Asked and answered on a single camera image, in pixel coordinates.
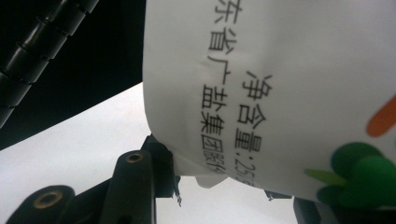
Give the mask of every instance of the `orange graphic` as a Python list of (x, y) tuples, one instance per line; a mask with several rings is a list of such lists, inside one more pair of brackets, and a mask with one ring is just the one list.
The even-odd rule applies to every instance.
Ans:
[(395, 124), (396, 95), (371, 118), (367, 125), (367, 133), (372, 137), (378, 137), (386, 133)]

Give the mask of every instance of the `black plastic part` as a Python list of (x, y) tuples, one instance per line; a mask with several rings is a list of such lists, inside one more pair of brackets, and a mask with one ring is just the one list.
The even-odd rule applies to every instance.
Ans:
[(73, 189), (67, 186), (50, 186), (38, 190), (23, 201), (7, 224), (58, 223), (73, 197)]
[(53, 59), (61, 49), (67, 37), (36, 18), (34, 28), (21, 45), (28, 51), (41, 57)]
[(339, 224), (394, 224), (396, 211), (359, 211), (340, 207), (333, 207), (332, 211)]
[(321, 217), (315, 203), (294, 198), (293, 208), (298, 224), (320, 224)]
[(176, 188), (175, 178), (177, 183), (180, 180), (180, 177), (175, 176), (173, 171), (172, 153), (152, 135), (146, 138), (142, 150), (148, 151), (151, 155), (154, 170), (155, 197), (172, 197)]
[(43, 19), (68, 35), (73, 35), (84, 17), (85, 13), (73, 0), (56, 0)]
[(30, 87), (30, 85), (9, 78), (0, 71), (0, 107), (18, 105)]
[(75, 0), (88, 13), (92, 13), (99, 0)]
[[(294, 198), (293, 207), (299, 224), (394, 224), (396, 220), (394, 210), (352, 210), (325, 204), (319, 206), (318, 203), (299, 198)], [(331, 220), (328, 220), (328, 211), (332, 213)]]
[(9, 60), (2, 65), (3, 71), (13, 79), (35, 83), (49, 62), (29, 53), (18, 43), (12, 52)]
[(155, 223), (154, 180), (147, 151), (119, 157), (99, 223)]
[(74, 197), (60, 224), (98, 223), (109, 184), (110, 179)]
[(3, 127), (3, 125), (6, 123), (7, 119), (12, 114), (12, 111), (14, 111), (13, 107), (11, 108), (0, 107), (0, 128)]
[(267, 195), (267, 198), (269, 200), (273, 200), (273, 199), (291, 199), (291, 196), (286, 195), (286, 194), (281, 194), (281, 193), (276, 193), (273, 191), (269, 191), (269, 190), (264, 190), (265, 195)]

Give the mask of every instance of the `black bracket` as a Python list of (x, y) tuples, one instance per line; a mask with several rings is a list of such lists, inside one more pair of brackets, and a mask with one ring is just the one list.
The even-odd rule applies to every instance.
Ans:
[(153, 136), (141, 150), (121, 155), (111, 179), (75, 196), (67, 186), (50, 186), (30, 195), (7, 224), (156, 223), (155, 198), (175, 193), (172, 153)]

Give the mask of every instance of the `screw hole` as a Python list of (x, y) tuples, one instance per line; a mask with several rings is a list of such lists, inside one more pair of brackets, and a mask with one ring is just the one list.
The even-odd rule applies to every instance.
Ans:
[(63, 197), (63, 194), (60, 190), (55, 189), (50, 192), (41, 194), (38, 198), (35, 199), (34, 207), (37, 209), (43, 209), (47, 207), (51, 207), (59, 202)]

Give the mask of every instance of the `dark background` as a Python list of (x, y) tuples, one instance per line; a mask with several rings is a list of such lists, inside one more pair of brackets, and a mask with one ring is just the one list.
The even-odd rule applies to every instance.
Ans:
[[(53, 0), (0, 0), (0, 64)], [(0, 150), (142, 81), (144, 0), (100, 0), (0, 129)]]

